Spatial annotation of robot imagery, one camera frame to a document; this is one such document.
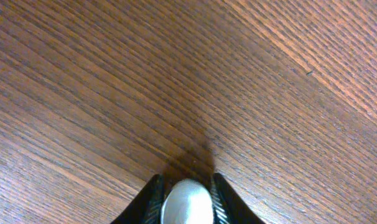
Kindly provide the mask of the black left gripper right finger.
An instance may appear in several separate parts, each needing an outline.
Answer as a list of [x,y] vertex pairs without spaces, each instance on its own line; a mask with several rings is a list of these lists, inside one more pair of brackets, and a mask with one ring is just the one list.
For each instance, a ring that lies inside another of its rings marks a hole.
[[265,224],[220,173],[211,179],[214,224]]

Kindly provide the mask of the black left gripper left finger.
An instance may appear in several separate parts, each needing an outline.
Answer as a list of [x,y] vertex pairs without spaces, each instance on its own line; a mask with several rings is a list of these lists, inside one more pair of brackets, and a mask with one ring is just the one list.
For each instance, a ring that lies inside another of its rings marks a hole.
[[154,175],[111,224],[160,224],[164,178]]

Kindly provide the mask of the small teaspoon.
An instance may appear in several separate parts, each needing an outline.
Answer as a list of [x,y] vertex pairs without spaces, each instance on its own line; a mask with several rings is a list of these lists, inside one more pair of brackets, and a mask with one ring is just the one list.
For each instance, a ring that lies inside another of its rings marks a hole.
[[162,205],[162,224],[213,224],[213,221],[209,191],[191,179],[176,183]]

